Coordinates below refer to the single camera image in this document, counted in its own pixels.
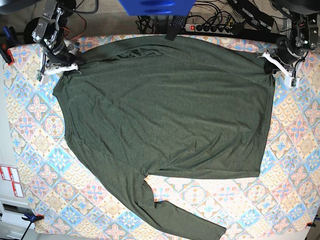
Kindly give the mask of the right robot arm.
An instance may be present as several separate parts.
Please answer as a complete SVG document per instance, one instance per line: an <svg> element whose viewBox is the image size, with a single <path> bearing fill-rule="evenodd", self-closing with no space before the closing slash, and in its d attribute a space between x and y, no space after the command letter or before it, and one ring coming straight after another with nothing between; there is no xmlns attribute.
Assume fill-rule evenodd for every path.
<svg viewBox="0 0 320 240"><path fill-rule="evenodd" d="M46 66L68 67L74 63L76 56L65 44L65 29L68 17L76 7L75 0L48 0L42 16L39 18L32 38L40 44L46 56Z"/></svg>

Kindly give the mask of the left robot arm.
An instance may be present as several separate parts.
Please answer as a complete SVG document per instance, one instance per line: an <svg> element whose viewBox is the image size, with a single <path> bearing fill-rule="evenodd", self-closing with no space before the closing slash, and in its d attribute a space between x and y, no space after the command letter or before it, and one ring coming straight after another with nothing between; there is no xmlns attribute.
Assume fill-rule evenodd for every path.
<svg viewBox="0 0 320 240"><path fill-rule="evenodd" d="M307 55L319 46L318 0L271 0L271 6L290 23L289 29L269 33L266 40L274 43L276 49L271 58L285 70L297 72L299 64L305 62Z"/></svg>

